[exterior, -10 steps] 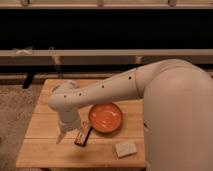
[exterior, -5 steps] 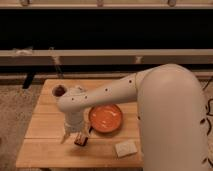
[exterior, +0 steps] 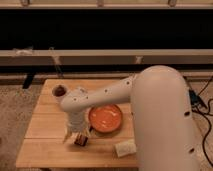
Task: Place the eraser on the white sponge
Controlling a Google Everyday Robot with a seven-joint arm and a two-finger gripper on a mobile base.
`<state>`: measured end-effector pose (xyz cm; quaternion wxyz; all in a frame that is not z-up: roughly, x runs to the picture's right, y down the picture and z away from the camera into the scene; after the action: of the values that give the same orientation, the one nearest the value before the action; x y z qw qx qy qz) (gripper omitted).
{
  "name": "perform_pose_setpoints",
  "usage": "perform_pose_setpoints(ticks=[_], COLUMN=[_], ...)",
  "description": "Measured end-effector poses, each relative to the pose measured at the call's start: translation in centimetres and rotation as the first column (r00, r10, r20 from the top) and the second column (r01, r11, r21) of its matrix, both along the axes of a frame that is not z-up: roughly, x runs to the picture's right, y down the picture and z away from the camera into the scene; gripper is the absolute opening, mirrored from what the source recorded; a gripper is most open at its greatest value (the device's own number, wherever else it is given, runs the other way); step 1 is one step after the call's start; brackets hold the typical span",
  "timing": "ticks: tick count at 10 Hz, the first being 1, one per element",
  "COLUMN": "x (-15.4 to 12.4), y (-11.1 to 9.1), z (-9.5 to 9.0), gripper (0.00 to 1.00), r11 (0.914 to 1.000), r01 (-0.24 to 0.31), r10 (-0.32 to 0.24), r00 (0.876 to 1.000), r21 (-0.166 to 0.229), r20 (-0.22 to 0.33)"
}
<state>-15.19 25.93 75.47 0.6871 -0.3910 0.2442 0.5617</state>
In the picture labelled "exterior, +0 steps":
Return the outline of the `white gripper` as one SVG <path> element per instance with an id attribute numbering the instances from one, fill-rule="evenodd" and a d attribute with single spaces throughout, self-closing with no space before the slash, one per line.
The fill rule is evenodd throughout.
<path id="1" fill-rule="evenodd" d="M 86 137 L 91 137 L 84 111 L 68 113 L 66 126 L 67 133 L 63 139 L 63 144 L 72 136 L 72 133 L 82 133 Z"/>

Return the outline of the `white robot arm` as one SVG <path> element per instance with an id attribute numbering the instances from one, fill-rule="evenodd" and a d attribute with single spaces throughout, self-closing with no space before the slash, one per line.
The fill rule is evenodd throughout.
<path id="1" fill-rule="evenodd" d="M 177 70 L 152 66 L 141 73 L 92 91 L 66 96 L 64 111 L 129 103 L 139 171 L 199 171 L 187 84 Z"/>

